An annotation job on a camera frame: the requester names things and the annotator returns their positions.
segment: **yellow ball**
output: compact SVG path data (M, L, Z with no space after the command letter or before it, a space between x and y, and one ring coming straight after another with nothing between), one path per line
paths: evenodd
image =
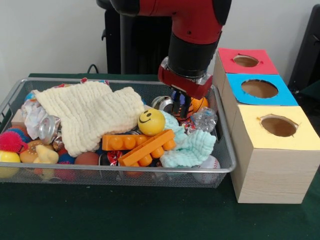
M20 157L15 152L0 151L0 162L20 163ZM0 167L0 178L8 179L19 171L18 167Z
M138 120L140 131L147 136L155 136L165 128L165 116L154 108L143 112Z

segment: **cream knitted cloth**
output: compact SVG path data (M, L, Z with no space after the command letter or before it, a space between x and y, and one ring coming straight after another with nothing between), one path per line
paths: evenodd
M72 157L98 149L104 134L133 129L144 111L131 87L112 92L96 81L37 91L35 97L49 115L60 118L64 147Z

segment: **yellow top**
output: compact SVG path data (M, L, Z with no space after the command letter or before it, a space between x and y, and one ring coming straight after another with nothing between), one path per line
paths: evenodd
M256 149L320 150L320 138L300 106L239 105Z

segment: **box hole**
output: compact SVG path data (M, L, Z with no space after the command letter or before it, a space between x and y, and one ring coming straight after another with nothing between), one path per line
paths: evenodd
M247 55L237 55L233 58L234 62L242 67L252 68L258 65L258 59L247 56Z
M242 90L247 94L261 99L268 99L278 94L278 89L270 82L251 79L241 84Z
M271 134L278 137L290 137L296 133L298 125L283 117L269 115L261 120L261 125Z

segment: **wire mesh basket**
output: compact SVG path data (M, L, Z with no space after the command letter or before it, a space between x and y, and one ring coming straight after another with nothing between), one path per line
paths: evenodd
M113 91L132 87L147 105L150 105L157 96L172 94L170 87L157 81L109 80L109 82ZM30 91L44 91L63 83L76 84L79 80L26 78L18 81L0 106L0 132L11 127L11 119ZM220 95L214 86L211 87L207 99L210 108L218 114L218 124L213 133L217 136L217 141L212 155L218 159L220 169L0 162L0 182L217 188L225 175L235 169L236 157Z

